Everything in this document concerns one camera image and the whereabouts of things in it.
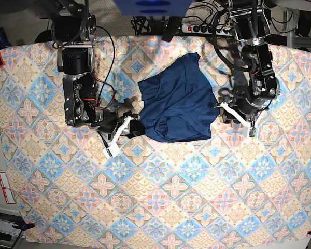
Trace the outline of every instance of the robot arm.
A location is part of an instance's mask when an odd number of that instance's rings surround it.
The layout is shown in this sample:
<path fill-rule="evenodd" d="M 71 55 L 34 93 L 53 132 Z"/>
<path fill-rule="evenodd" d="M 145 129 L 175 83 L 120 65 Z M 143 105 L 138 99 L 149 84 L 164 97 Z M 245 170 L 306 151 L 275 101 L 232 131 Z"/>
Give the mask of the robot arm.
<path fill-rule="evenodd" d="M 87 125 L 98 132 L 106 147 L 105 154 L 116 156 L 120 150 L 113 140 L 117 140 L 120 135 L 129 138 L 143 135 L 145 128 L 138 121 L 137 114 L 127 112 L 119 117 L 118 108 L 122 104 L 114 97 L 108 109 L 100 107 L 98 83 L 105 82 L 96 80 L 93 74 L 95 16 L 89 14 L 88 0 L 85 0 L 85 5 L 77 4 L 74 0 L 59 1 L 70 13 L 68 16 L 51 17 L 53 47 L 58 50 L 58 71 L 65 74 L 63 91 L 66 124 L 73 127 Z M 109 145 L 101 133 L 108 134 L 108 139 L 112 141 Z"/>
<path fill-rule="evenodd" d="M 265 102 L 275 99 L 280 93 L 278 80 L 272 68 L 272 54 L 264 41 L 266 35 L 270 34 L 269 22 L 265 15 L 268 10 L 263 8 L 262 0 L 219 2 L 224 10 L 218 12 L 213 21 L 215 51 L 229 68 L 248 72 L 250 76 L 247 86 L 234 86 L 231 91 L 232 96 L 220 93 L 220 115 L 225 123 L 233 120 L 251 128 L 248 135 L 252 136 L 255 134 L 258 113 L 268 108 Z M 248 67 L 231 63 L 221 54 L 217 46 L 216 27 L 223 15 L 226 15 L 229 22 L 233 24 L 236 39 L 243 43 L 241 58 Z"/>

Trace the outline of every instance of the blue cloth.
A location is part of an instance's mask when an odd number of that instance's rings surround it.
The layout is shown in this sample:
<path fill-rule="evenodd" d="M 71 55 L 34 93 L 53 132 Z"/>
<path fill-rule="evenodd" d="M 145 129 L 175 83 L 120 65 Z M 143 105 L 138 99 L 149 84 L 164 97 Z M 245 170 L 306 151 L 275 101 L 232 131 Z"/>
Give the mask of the blue cloth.
<path fill-rule="evenodd" d="M 145 135 L 159 142 L 211 138 L 210 124 L 219 109 L 212 86 L 200 71 L 197 53 L 178 58 L 161 73 L 138 83 L 144 108 Z"/>

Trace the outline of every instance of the floral tile pattern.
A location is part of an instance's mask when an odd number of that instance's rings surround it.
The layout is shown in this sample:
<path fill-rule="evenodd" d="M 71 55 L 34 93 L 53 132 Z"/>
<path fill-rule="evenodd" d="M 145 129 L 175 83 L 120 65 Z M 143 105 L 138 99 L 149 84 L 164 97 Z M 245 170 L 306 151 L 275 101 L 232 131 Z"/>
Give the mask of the floral tile pattern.
<path fill-rule="evenodd" d="M 187 52 L 216 89 L 230 70 L 200 37 L 113 37 L 109 76 L 117 98 Z M 86 127 L 64 122 L 62 77 L 50 43 L 1 50 L 0 133 L 7 176 L 31 242 L 106 249 L 243 248 L 306 237 L 311 230 L 311 53 L 270 46 L 281 95 L 245 139 L 237 124 L 212 123 L 213 137 L 158 143 L 120 139 L 107 160 Z M 105 79 L 113 49 L 96 47 Z M 243 74 L 234 80 L 244 82 Z M 111 93 L 104 89 L 109 101 Z"/>

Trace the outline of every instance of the red wire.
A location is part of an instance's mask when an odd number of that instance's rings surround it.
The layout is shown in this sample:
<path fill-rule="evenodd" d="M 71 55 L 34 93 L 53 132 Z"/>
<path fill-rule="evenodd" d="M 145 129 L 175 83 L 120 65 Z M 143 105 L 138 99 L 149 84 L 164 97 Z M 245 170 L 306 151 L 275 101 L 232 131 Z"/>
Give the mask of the red wire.
<path fill-rule="evenodd" d="M 95 100 L 95 99 L 84 99 L 84 100 L 92 100 L 92 101 L 95 101 L 95 102 L 97 102 L 97 100 Z"/>
<path fill-rule="evenodd" d="M 95 78 L 97 81 L 99 81 L 99 82 L 101 82 L 101 83 L 103 83 L 103 84 L 109 85 L 109 86 L 112 88 L 112 90 L 113 90 L 113 96 L 112 96 L 111 100 L 109 101 L 109 103 L 108 103 L 105 107 L 103 107 L 103 108 L 102 108 L 102 107 L 99 107 L 100 110 L 105 110 L 105 109 L 107 109 L 107 108 L 112 104 L 112 102 L 113 102 L 113 100 L 114 100 L 114 97 L 115 97 L 114 88 L 113 88 L 113 86 L 112 86 L 111 84 L 106 83 L 106 82 L 102 81 L 101 79 L 99 79 L 99 78 L 95 75 L 94 72 L 93 72 L 93 76 L 94 76 L 94 78 Z"/>

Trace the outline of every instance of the power strip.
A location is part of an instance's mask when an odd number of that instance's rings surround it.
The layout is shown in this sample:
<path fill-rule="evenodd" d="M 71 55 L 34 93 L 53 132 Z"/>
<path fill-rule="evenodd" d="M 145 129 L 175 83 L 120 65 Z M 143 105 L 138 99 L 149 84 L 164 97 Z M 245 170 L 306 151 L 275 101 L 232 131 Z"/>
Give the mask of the power strip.
<path fill-rule="evenodd" d="M 187 34 L 206 34 L 206 35 L 211 35 L 212 32 L 212 26 L 208 27 L 207 26 L 200 26 L 200 25 L 193 25 L 193 24 L 183 24 L 181 27 L 181 31 L 183 33 Z M 230 37 L 233 38 L 234 36 L 231 34 L 230 29 L 228 27 L 224 27 L 222 29 L 217 29 L 217 35 L 223 36 L 223 37 Z"/>

